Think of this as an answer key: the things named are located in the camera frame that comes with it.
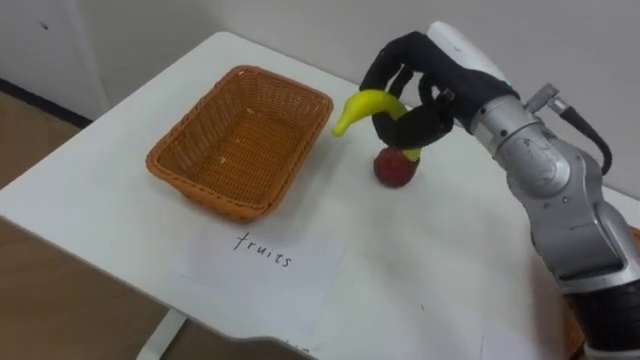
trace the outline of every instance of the yellow banana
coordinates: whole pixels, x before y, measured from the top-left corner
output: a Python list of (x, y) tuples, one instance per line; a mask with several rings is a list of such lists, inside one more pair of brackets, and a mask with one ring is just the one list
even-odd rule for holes
[[(341, 137), (351, 124), (379, 112), (387, 112), (393, 120), (407, 112), (407, 108), (395, 96), (382, 90), (363, 90), (351, 96), (344, 103), (342, 115), (332, 133)], [(404, 155), (411, 161), (420, 159), (421, 149), (404, 150)]]

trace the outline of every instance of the white wall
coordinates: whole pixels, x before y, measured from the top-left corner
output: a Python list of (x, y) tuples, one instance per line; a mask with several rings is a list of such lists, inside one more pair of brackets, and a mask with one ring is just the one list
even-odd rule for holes
[(65, 1), (0, 1), (0, 78), (95, 119), (108, 104)]
[[(611, 144), (606, 183), (640, 197), (636, 0), (77, 1), (113, 102), (217, 30), (359, 82), (387, 41), (443, 20), (486, 52), (523, 96), (553, 81)], [(546, 121), (600, 158), (559, 119)]]

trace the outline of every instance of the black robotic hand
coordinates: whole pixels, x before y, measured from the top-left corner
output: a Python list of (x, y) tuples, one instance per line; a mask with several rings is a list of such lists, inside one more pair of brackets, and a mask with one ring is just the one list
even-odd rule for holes
[[(378, 137), (388, 146), (422, 148), (449, 133), (456, 118), (470, 131), (471, 119), (489, 101), (518, 94), (505, 82), (477, 70), (469, 70), (450, 58), (427, 35), (412, 32), (388, 43), (367, 71), (360, 90), (387, 90), (400, 98), (414, 72), (422, 74), (418, 85), (422, 105), (397, 120), (387, 113), (373, 115)], [(440, 91), (433, 97), (433, 88)]]

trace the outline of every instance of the white table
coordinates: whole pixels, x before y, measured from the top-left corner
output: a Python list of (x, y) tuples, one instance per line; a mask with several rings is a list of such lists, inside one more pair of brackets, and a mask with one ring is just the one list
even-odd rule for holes
[[(296, 79), (335, 103), (266, 220), (347, 246), (313, 336), (295, 345), (321, 359), (477, 359), (483, 331), (499, 325), (560, 349), (560, 302), (530, 246), (525, 213), (472, 137), (456, 128), (425, 152), (409, 186), (384, 189), (371, 171), (381, 147), (372, 126), (358, 124), (340, 140), (328, 131), (356, 85), (218, 33), (0, 192), (0, 215), (175, 309), (140, 359), (158, 359), (184, 315), (232, 338), (287, 340), (223, 292), (170, 269), (185, 239), (221, 220), (144, 166), (152, 145), (239, 64)], [(640, 224), (637, 201), (606, 193)]]

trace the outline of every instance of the baseboard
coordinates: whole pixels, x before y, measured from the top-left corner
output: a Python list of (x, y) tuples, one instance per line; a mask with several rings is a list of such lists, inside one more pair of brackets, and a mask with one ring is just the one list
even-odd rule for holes
[(68, 122), (69, 124), (74, 125), (80, 129), (84, 129), (92, 123), (91, 120), (82, 115), (79, 115), (67, 108), (64, 108), (3, 79), (0, 79), (0, 92), (10, 95), (18, 100), (24, 101), (25, 103), (36, 107), (52, 116), (55, 116), (62, 121)]

